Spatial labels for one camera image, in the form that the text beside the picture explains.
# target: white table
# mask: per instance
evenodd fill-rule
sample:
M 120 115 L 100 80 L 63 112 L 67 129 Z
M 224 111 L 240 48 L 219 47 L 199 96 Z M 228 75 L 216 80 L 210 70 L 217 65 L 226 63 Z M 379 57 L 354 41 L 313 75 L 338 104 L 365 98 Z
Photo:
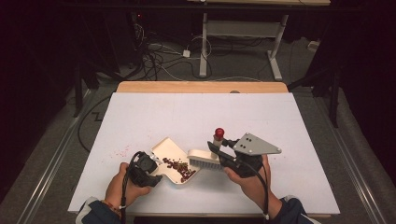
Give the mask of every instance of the white table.
M 150 86 L 147 82 L 133 84 L 136 91 L 143 89 L 139 86 Z M 176 82 L 163 84 L 165 87 L 177 85 Z M 251 90 L 258 90 L 252 88 L 254 85 L 261 85 L 247 84 Z M 181 82 L 180 85 L 185 89 L 183 92 L 194 92 L 203 86 L 214 90 L 219 85 L 219 89 L 224 89 L 228 84 L 192 82 L 189 85 Z M 233 85 L 238 90 L 237 86 L 243 87 L 244 83 Z M 214 130 L 221 127 L 228 139 L 250 132 L 282 148 L 281 154 L 269 156 L 272 189 L 277 197 L 296 195 L 309 215 L 339 214 L 291 93 L 146 93 L 125 92 L 125 88 L 119 90 L 123 92 L 116 92 L 111 98 L 69 212 L 77 212 L 88 197 L 103 199 L 108 182 L 118 171 L 120 162 L 129 162 L 136 151 L 149 151 L 165 137 L 170 137 L 186 152 L 192 148 L 207 149 L 206 141 L 213 140 Z M 226 174 L 208 170 L 199 171 L 182 186 L 174 185 L 165 176 L 149 195 L 128 207 L 127 213 L 181 217 L 262 215 L 257 205 Z

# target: red knob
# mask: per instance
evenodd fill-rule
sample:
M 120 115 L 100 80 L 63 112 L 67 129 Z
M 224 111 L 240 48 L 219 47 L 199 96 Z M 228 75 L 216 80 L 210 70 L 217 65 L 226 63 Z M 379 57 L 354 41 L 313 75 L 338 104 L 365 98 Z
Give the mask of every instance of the red knob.
M 215 130 L 215 136 L 219 139 L 222 140 L 224 136 L 224 130 L 222 128 L 217 128 Z

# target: cord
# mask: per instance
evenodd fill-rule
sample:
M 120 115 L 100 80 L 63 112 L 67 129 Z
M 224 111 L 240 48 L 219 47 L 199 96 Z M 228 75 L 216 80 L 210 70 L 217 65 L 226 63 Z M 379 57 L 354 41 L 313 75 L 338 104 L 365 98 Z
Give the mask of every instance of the cord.
M 259 172 L 257 172 L 250 164 L 248 164 L 245 161 L 240 161 L 242 164 L 246 165 L 250 170 L 252 170 L 256 176 L 259 178 L 260 182 L 262 182 L 262 187 L 264 188 L 264 194 L 265 194 L 265 200 L 264 200 L 264 208 L 263 208 L 263 214 L 264 214 L 264 223 L 266 223 L 267 220 L 269 220 L 269 216 L 268 216 L 268 185 L 267 185 L 267 172 L 265 170 L 265 166 L 262 164 L 262 167 L 264 168 L 264 175 L 265 175 L 265 181 L 262 178 L 262 176 L 259 174 Z
M 206 81 L 206 82 L 209 82 L 209 81 L 222 81 L 222 80 L 233 79 L 233 78 L 244 78 L 244 79 L 248 79 L 248 80 L 253 80 L 253 81 L 257 81 L 257 82 L 262 82 L 261 80 L 256 79 L 256 78 L 253 78 L 253 77 L 223 77 L 223 78 L 208 80 L 208 81 Z
M 101 104 L 102 102 L 104 102 L 105 100 L 110 99 L 110 98 L 111 98 L 111 95 L 107 96 L 106 98 L 104 98 L 104 99 L 100 100 L 98 103 L 96 103 L 96 104 L 84 115 L 84 117 L 82 118 L 81 123 L 78 125 L 78 131 L 77 131 L 78 141 L 79 141 L 79 143 L 81 144 L 81 146 L 84 148 L 84 150 L 86 150 L 88 153 L 90 153 L 91 151 L 84 145 L 84 143 L 82 142 L 82 139 L 81 139 L 81 135 L 80 135 L 82 123 L 84 122 L 85 118 L 87 118 L 88 115 L 91 114 L 91 112 L 92 112 L 97 106 L 99 106 L 99 104 Z
M 140 154 L 140 151 L 136 152 L 132 156 L 131 161 L 129 162 L 128 169 L 126 170 L 125 176 L 124 176 L 124 178 L 122 180 L 122 196 L 121 196 L 121 206 L 120 206 L 120 210 L 121 210 L 121 224 L 125 224 L 125 222 L 126 222 L 126 215 L 125 215 L 126 197 L 125 197 L 125 193 L 126 193 L 126 187 L 128 185 L 129 173 L 130 173 L 130 171 L 132 169 L 131 167 L 134 165 L 134 159 L 139 154 Z
M 207 38 L 203 38 L 201 35 L 198 35 L 198 36 L 196 36 L 195 38 L 193 38 L 193 39 L 191 40 L 190 44 L 192 44 L 192 42 L 193 42 L 194 40 L 199 39 L 199 38 L 205 40 L 206 43 L 209 45 L 209 52 L 208 52 L 207 55 L 206 55 L 206 57 L 207 57 L 207 56 L 210 55 L 210 53 L 212 53 L 212 45 L 210 44 L 210 42 L 209 42 L 209 40 L 208 40 Z
M 162 48 L 166 48 L 166 49 L 171 49 L 172 51 L 159 51 L 160 53 L 170 53 L 170 54 L 177 54 L 177 55 L 181 55 L 181 53 L 179 53 L 179 52 L 177 52 L 175 49 L 172 49 L 172 48 L 170 48 L 170 47 L 167 47 L 167 46 L 165 46 L 165 45 L 163 45 L 163 44 L 148 44 L 148 46 L 151 46 L 151 45 L 153 45 L 153 46 L 161 46 L 159 49 L 156 49 L 156 50 L 154 50 L 154 51 L 159 51 L 160 49 L 162 49 Z

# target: gray metal plate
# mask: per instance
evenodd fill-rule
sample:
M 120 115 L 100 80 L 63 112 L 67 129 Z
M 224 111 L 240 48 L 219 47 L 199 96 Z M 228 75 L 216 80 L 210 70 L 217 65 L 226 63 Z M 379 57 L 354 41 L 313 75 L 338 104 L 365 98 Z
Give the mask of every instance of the gray metal plate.
M 233 150 L 247 155 L 279 154 L 282 149 L 276 147 L 252 133 L 245 133 L 235 144 Z

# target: hand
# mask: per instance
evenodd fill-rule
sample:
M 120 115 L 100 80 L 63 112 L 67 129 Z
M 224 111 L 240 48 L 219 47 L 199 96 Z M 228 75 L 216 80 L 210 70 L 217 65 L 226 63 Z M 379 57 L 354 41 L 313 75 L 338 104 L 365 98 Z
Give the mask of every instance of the hand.
M 262 155 L 262 164 L 265 167 L 265 172 L 267 176 L 268 185 L 268 213 L 270 218 L 274 218 L 282 207 L 282 202 L 274 195 L 271 191 L 271 168 L 268 163 L 267 155 Z M 236 172 L 231 168 L 225 167 L 224 172 L 227 176 L 235 183 L 241 186 L 242 191 L 249 197 L 251 201 L 257 204 L 261 210 L 264 208 L 265 201 L 265 191 L 262 186 L 262 182 L 257 176 L 241 178 Z M 265 181 L 264 168 L 261 168 L 259 174 Z
M 120 164 L 119 173 L 116 174 L 113 179 L 108 184 L 106 190 L 105 200 L 111 203 L 115 208 L 119 208 L 121 204 L 122 197 L 122 182 L 126 174 L 129 164 L 122 162 Z M 126 206 L 131 205 L 139 196 L 148 194 L 151 191 L 150 187 L 140 188 L 136 186 L 130 179 L 128 179 L 128 184 L 125 191 Z

